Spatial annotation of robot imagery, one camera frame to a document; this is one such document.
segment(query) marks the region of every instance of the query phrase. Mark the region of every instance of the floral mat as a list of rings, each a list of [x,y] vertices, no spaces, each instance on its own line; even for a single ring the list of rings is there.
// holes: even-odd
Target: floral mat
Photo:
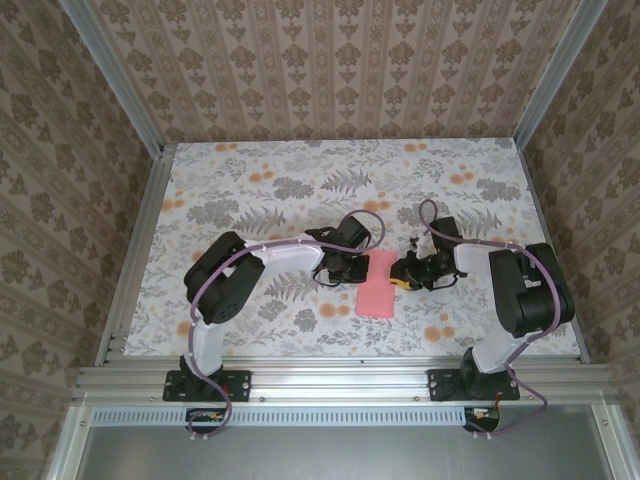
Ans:
[[[242,238],[296,236],[377,211],[380,248],[404,256],[424,230],[426,197],[464,237],[528,244],[544,236],[511,139],[356,140],[181,144],[165,192],[126,355],[186,350],[183,277],[228,230]],[[361,216],[374,237],[375,220]],[[460,355],[497,322],[491,282],[470,275],[437,292],[396,290],[395,317],[355,315],[355,285],[319,286],[308,272],[258,283],[225,339],[229,356]],[[527,353],[579,352],[571,325]]]

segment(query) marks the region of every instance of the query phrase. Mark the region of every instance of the fern leaf pattern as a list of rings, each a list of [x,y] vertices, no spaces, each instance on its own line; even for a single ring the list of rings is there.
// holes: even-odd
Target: fern leaf pattern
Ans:
[[[329,190],[332,192],[354,193],[358,187],[366,187],[371,183],[368,173],[364,173],[362,170],[355,171],[351,169],[337,170],[327,178],[320,188],[323,190]]]
[[[414,169],[413,174],[418,177],[428,177],[438,183],[444,175],[444,166],[432,158],[421,158],[418,160],[418,166]]]
[[[273,210],[261,207],[261,210],[250,207],[233,224],[233,228],[249,233],[268,232],[269,229],[279,227],[285,222],[282,211],[275,207]]]
[[[462,210],[456,217],[458,228],[466,236],[486,235],[491,229],[498,228],[502,222],[495,213],[487,208],[484,212],[473,208]]]
[[[308,275],[287,272],[275,277],[264,293],[281,300],[295,302],[298,298],[304,300],[317,291],[318,284]]]

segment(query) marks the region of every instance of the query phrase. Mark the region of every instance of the yellow object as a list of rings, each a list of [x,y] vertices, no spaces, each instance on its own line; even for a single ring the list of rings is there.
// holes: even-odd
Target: yellow object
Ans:
[[[400,288],[404,288],[405,290],[411,290],[411,286],[409,285],[409,282],[405,282],[398,278],[390,278],[389,281]]]

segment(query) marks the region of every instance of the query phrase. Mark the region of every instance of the aluminum frame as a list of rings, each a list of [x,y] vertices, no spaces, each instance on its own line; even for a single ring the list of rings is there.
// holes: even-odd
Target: aluminum frame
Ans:
[[[97,367],[80,371],[77,388],[73,392],[73,403],[49,473],[50,480],[75,478],[97,408],[108,406],[153,411],[166,409],[167,406],[205,406],[199,403],[162,402],[166,372],[178,367],[179,357],[124,355],[126,332],[135,308],[175,152],[175,145],[167,146],[160,161],[153,166],[96,359]],[[520,158],[531,185],[521,154]],[[550,241],[535,190],[531,188],[531,191],[543,231]],[[589,362],[579,332],[576,329],[581,359],[582,362]],[[426,370],[456,368],[460,360],[460,357],[232,357],[225,358],[224,363],[227,369],[252,370],[252,394],[247,405],[252,409],[357,407],[366,410],[373,407],[401,407],[418,410],[436,405],[469,405],[468,402],[436,404],[429,399]],[[611,405],[615,401],[615,392],[609,383],[605,365],[585,365],[572,355],[524,356],[518,359],[514,368],[522,381],[545,395],[551,404],[590,405],[616,480],[636,478],[640,472],[638,459],[620,408]],[[478,402],[474,405],[490,403]],[[539,404],[539,401],[532,396],[523,396],[517,402],[504,404],[527,406]],[[222,405],[212,403],[206,406]]]
[[[426,370],[451,368],[459,361],[459,357],[228,358],[225,365],[228,369],[248,368],[254,372],[251,399],[243,405],[253,411],[273,407],[356,407],[362,411],[399,407],[419,412],[430,407],[469,405],[469,402],[432,403],[428,397]],[[114,359],[100,368],[81,369],[49,480],[75,478],[94,412],[101,406],[145,411],[222,406],[162,402],[166,372],[177,364],[178,357],[157,361],[134,357],[126,362]],[[571,357],[524,357],[514,367],[519,378],[545,395],[550,403],[590,405],[614,478],[638,478],[638,458],[620,408],[610,404],[615,401],[615,394],[605,365],[585,365]],[[517,402],[502,404],[527,406],[539,401],[524,396]]]
[[[187,427],[188,407],[94,407],[93,427]],[[201,417],[193,424],[200,426]],[[233,406],[230,427],[464,426],[464,407]],[[204,425],[211,425],[205,420]]]
[[[578,5],[513,132],[519,149],[524,150],[531,140],[606,5],[607,0],[589,0]]]
[[[109,44],[100,21],[91,10],[90,2],[61,0],[60,3],[100,67],[149,155],[154,161],[158,160],[162,151],[163,136],[147,110],[144,97],[133,86],[127,69]]]

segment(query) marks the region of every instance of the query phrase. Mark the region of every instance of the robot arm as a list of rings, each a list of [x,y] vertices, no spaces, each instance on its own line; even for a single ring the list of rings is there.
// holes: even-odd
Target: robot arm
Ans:
[[[369,257],[345,253],[331,247],[300,243],[315,240],[324,244],[358,248],[371,238],[369,231],[353,216],[342,220],[338,228],[307,230],[298,237],[272,242],[244,241],[235,232],[227,232],[207,250],[185,275],[187,299],[193,299],[211,274],[229,257],[246,247],[264,245],[240,257],[231,268],[207,288],[198,302],[203,320],[195,327],[193,358],[206,376],[222,367],[222,342],[229,320],[242,309],[258,281],[285,272],[313,271],[314,280],[326,270],[331,283],[361,283],[366,280]],[[183,357],[181,369],[194,372],[191,357]]]
[[[440,218],[430,225],[436,231],[462,239],[453,217]],[[504,373],[508,359],[521,345],[551,325],[554,304],[549,286],[531,262],[513,250],[455,243],[437,236],[433,236],[433,243],[436,253],[418,258],[416,252],[410,251],[396,262],[391,269],[391,281],[409,290],[437,290],[453,286],[458,278],[469,273],[491,278],[498,323],[467,351],[460,369],[463,387],[470,397],[491,398],[495,396],[495,385],[489,377]],[[560,322],[570,321],[575,312],[573,298],[553,250],[546,243],[529,245],[526,249],[540,260],[553,279],[560,297]],[[446,276],[453,276],[453,282],[436,286]]]

